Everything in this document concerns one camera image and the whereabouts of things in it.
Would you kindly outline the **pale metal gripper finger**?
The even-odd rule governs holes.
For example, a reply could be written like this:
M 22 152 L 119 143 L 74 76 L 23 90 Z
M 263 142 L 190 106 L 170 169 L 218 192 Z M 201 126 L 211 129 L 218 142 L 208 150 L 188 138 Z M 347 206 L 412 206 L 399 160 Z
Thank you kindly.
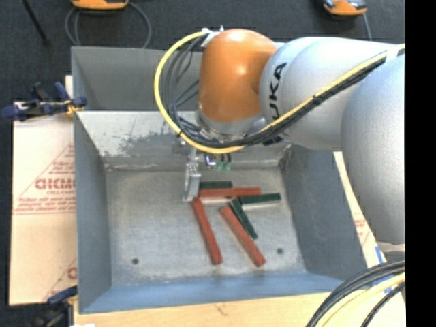
M 184 175 L 184 191 L 183 191 L 183 200 L 189 202 L 191 200 L 190 196 L 191 189 L 191 164 L 185 164 L 185 175 Z
M 195 198 L 198 195 L 200 181 L 202 178 L 201 171 L 192 167 L 189 172 L 189 197 Z

